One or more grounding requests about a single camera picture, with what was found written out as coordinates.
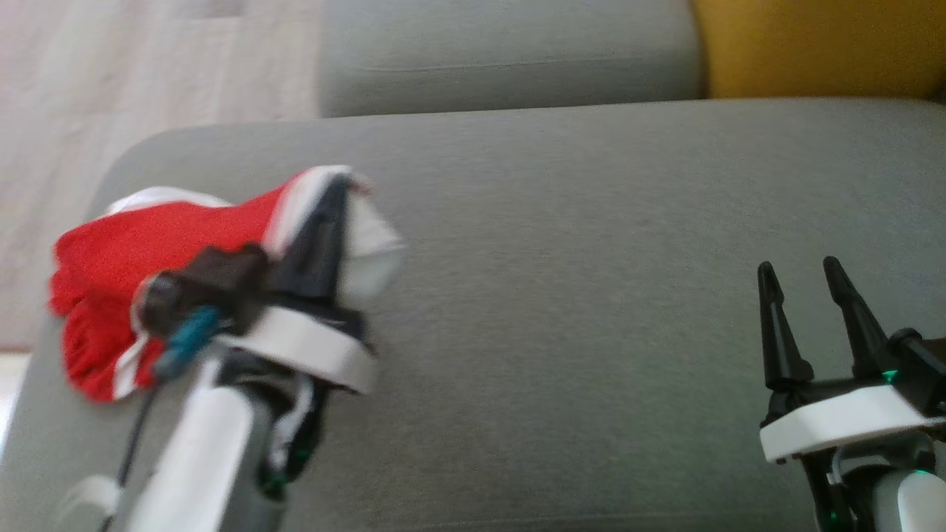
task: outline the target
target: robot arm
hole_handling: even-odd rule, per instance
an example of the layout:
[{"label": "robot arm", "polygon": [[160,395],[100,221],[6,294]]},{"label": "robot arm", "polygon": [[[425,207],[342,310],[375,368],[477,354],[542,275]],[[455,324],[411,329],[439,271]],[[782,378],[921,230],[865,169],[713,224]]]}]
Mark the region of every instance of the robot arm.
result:
[{"label": "robot arm", "polygon": [[252,244],[209,248],[150,284],[143,324],[171,338],[155,364],[160,376],[183,372],[194,349],[174,349],[175,333],[208,308],[227,349],[203,363],[126,530],[277,530],[330,392],[372,390],[377,360],[364,318],[337,304],[349,187],[341,176],[328,184],[276,264]]},{"label": "robot arm", "polygon": [[913,329],[887,339],[834,257],[824,260],[832,299],[844,313],[852,378],[815,381],[782,310],[772,265],[759,267],[765,385],[772,390],[760,439],[768,461],[805,469],[820,530],[946,530],[946,482],[933,441],[946,427],[946,356],[941,341]]}]

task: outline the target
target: light wood floor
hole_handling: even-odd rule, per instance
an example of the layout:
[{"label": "light wood floor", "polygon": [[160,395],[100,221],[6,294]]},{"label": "light wood floor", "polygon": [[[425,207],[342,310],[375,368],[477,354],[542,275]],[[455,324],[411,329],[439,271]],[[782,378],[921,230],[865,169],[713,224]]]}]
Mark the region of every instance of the light wood floor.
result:
[{"label": "light wood floor", "polygon": [[161,131],[315,116],[320,0],[0,0],[0,350],[29,351],[50,246]]}]

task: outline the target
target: mustard pillow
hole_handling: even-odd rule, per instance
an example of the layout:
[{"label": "mustard pillow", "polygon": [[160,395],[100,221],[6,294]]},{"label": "mustard pillow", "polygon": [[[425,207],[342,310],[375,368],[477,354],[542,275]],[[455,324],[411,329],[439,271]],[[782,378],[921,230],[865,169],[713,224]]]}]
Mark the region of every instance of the mustard pillow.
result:
[{"label": "mustard pillow", "polygon": [[946,81],[944,0],[693,0],[710,98],[925,98]]}]

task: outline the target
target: sofa cushion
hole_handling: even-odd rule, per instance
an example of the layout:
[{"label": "sofa cushion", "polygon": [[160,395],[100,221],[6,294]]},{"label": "sofa cushion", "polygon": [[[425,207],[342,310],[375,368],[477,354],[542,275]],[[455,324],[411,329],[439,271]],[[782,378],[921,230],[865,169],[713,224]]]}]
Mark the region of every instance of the sofa cushion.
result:
[{"label": "sofa cushion", "polygon": [[[317,164],[377,180],[411,246],[370,313],[383,373],[331,399],[286,531],[795,532],[804,473],[758,436],[756,266],[820,378],[850,371],[827,254],[887,331],[946,333],[944,131],[934,104],[834,99],[209,127],[129,151],[92,214],[152,185],[241,201]],[[114,474],[138,406],[70,391],[60,332],[10,427],[3,530],[50,529],[68,487]],[[186,385],[155,406],[132,492]]]},{"label": "sofa cushion", "polygon": [[323,116],[699,98],[687,0],[328,0]]},{"label": "sofa cushion", "polygon": [[694,0],[710,98],[928,98],[946,88],[946,2]]}]

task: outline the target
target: grey sofa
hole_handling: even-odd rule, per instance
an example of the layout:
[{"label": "grey sofa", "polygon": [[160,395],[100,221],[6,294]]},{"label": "grey sofa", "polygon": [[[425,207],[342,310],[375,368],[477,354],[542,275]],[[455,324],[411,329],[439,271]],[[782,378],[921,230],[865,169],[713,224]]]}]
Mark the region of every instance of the grey sofa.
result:
[{"label": "grey sofa", "polygon": [[[701,92],[682,2],[628,3],[649,21],[629,42],[606,16],[631,13],[619,2],[578,11],[596,13],[582,24],[612,28],[610,37],[564,22],[551,37],[525,31],[558,20],[527,17],[538,0],[494,4],[507,7],[501,17],[472,2],[397,4],[431,10],[413,18],[384,2],[328,2],[327,114]],[[441,5],[489,24],[477,30]],[[413,37],[395,39],[385,24]],[[584,35],[601,57],[623,59],[542,55],[581,58],[571,51]],[[463,55],[497,41],[489,53],[500,67]],[[428,68],[468,63],[479,66]],[[370,315],[379,388],[332,399],[287,531],[811,529],[801,468],[766,464],[758,440],[767,402],[758,263],[778,269],[819,377],[850,366],[820,271],[827,254],[888,330],[944,333],[946,108],[918,101],[625,103],[182,130],[126,153],[90,216],[159,184],[238,202],[320,164],[377,180],[378,207],[411,251]],[[48,530],[70,486],[114,474],[139,404],[95,406],[71,391],[60,332],[47,319],[9,429],[4,531]],[[131,493],[187,385],[159,400]],[[96,526],[82,514],[69,529]]]},{"label": "grey sofa", "polygon": [[689,0],[327,0],[322,116],[700,98]]}]

